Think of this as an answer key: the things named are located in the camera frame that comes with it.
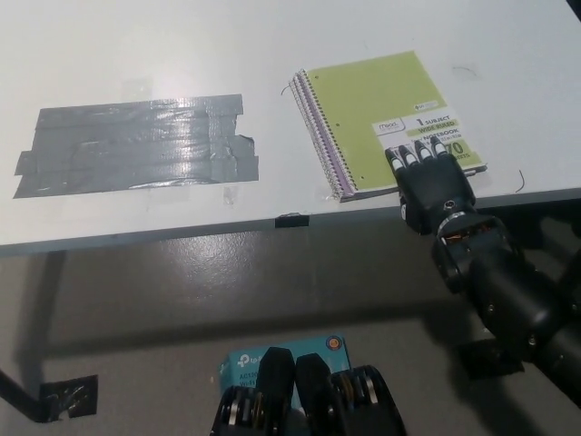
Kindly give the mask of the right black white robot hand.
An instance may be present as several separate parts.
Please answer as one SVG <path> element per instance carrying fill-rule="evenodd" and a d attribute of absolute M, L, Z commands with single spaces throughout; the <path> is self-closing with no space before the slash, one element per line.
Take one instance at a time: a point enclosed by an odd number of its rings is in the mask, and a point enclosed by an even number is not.
<path fill-rule="evenodd" d="M 402 218 L 414 232 L 437 234 L 444 222 L 475 212 L 475 195 L 456 157 L 436 137 L 410 150 L 401 145 L 385 156 L 399 188 Z"/>

